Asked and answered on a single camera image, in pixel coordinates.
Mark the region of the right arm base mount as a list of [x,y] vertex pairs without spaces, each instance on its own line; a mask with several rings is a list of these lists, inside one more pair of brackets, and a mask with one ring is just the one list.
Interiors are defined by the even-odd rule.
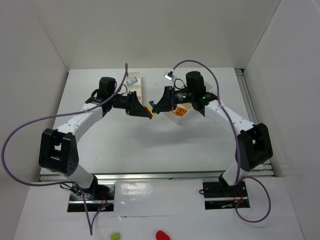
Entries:
[[242,181],[235,188],[223,192],[218,182],[203,182],[202,189],[198,191],[204,197],[205,210],[250,208],[246,184]]

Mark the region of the orange and green lego stack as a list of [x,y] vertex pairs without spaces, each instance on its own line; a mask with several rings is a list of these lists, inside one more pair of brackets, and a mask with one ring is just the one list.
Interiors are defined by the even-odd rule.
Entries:
[[187,112],[188,110],[186,108],[177,107],[174,114],[178,117],[183,117]]

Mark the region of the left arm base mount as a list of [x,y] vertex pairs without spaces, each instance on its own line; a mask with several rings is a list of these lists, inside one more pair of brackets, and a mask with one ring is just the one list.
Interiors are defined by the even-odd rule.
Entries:
[[[83,198],[78,188],[73,184],[60,184],[60,188],[68,190],[70,195],[68,199],[68,213],[85,212]],[[116,185],[114,183],[104,184],[104,187],[94,195],[84,193],[86,206],[88,212],[113,212],[114,211],[114,197]]]

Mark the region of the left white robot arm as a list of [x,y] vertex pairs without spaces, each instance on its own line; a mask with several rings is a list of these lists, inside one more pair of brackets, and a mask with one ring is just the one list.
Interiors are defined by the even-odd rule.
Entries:
[[100,185],[97,177],[80,165],[77,144],[81,137],[112,108],[123,109],[130,116],[150,117],[135,91],[121,95],[116,92],[116,86],[114,78],[102,77],[80,114],[56,129],[47,128],[41,135],[39,165],[76,183],[79,190],[90,196],[108,188]]

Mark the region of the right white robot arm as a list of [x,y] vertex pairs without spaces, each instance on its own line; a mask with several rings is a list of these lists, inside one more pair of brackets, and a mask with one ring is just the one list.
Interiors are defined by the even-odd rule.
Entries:
[[186,87],[174,89],[166,86],[162,98],[152,109],[154,113],[170,112],[180,104],[191,104],[204,117],[230,131],[235,139],[235,162],[218,178],[221,192],[228,192],[243,180],[255,167],[273,156],[268,127],[244,119],[219,100],[218,95],[207,91],[204,78],[198,71],[185,75]]

